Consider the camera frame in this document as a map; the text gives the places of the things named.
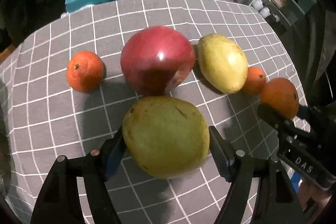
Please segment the large orange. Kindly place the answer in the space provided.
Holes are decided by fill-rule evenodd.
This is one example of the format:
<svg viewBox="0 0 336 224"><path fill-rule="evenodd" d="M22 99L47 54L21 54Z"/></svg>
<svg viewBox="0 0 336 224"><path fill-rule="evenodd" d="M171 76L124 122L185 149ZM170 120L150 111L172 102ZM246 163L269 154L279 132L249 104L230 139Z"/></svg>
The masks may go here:
<svg viewBox="0 0 336 224"><path fill-rule="evenodd" d="M286 119L293 119L299 109L299 99L294 85L285 78L275 78L265 84L260 103L266 103Z"/></svg>

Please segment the yellow green pear shaped mango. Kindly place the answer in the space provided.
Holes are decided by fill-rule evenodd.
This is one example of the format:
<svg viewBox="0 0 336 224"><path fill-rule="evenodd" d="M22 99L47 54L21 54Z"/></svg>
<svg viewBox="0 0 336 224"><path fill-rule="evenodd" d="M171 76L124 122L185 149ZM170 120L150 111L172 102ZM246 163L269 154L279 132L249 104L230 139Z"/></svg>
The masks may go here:
<svg viewBox="0 0 336 224"><path fill-rule="evenodd" d="M209 34L198 41L198 63L204 78L222 93L240 91L248 74L248 61L233 40Z"/></svg>

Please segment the large green yellow mango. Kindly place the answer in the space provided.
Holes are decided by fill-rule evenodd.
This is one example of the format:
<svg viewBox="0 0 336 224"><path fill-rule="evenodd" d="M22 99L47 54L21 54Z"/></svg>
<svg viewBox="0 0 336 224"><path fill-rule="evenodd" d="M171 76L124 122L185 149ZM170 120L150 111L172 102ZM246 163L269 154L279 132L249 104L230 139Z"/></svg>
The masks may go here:
<svg viewBox="0 0 336 224"><path fill-rule="evenodd" d="M174 97L137 100L123 118L122 133L135 163L161 179L193 172L209 152L205 117L190 102Z"/></svg>

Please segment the orange tangerine with stem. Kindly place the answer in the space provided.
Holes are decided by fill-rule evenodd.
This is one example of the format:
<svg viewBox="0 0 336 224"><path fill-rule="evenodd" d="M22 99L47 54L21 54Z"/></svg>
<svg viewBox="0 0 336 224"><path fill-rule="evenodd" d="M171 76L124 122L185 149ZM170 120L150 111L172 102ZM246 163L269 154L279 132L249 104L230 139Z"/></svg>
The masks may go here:
<svg viewBox="0 0 336 224"><path fill-rule="evenodd" d="M91 93L104 78L104 64L90 51L76 53L67 66L67 82L77 92Z"/></svg>

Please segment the small orange tangerine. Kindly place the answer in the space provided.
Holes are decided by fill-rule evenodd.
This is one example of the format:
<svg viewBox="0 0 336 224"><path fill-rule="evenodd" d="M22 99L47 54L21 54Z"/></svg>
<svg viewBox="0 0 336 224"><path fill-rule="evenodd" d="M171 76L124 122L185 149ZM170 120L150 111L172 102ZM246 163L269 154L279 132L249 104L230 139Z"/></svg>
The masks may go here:
<svg viewBox="0 0 336 224"><path fill-rule="evenodd" d="M259 95L266 84L266 75L258 67L249 67L242 91L249 95Z"/></svg>

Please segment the grey white checked tablecloth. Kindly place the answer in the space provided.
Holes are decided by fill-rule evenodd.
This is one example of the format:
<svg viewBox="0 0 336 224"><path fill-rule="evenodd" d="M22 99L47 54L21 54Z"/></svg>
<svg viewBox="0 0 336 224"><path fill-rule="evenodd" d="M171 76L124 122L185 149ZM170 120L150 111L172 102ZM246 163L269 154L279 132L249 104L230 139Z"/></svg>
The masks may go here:
<svg viewBox="0 0 336 224"><path fill-rule="evenodd" d="M9 137L11 182L7 202L29 223L39 191L59 155L75 158L98 149L120 127L139 98L125 82L121 51L128 39L149 26L173 28L196 44L222 34L244 51L249 66L267 80L290 79L299 102L302 85L284 46L267 22L249 6L218 0L123 0L69 14L31 34L1 65L1 131ZM94 52L106 78L91 94L70 88L68 62ZM259 98L224 95L193 71L170 96L189 101L236 149L266 159L276 152L277 133L257 118ZM144 173L125 153L106 184L122 223L214 223L230 184L212 156L186 177L160 180Z"/></svg>

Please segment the large red apple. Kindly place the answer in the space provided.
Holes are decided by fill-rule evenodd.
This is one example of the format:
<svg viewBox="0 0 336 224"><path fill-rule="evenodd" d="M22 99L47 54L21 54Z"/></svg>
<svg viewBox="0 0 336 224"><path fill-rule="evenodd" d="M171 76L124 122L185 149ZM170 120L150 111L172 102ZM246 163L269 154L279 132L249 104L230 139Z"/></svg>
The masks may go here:
<svg viewBox="0 0 336 224"><path fill-rule="evenodd" d="M159 96L181 84L195 64L194 48L170 27L143 29L126 42L120 65L127 84L143 96Z"/></svg>

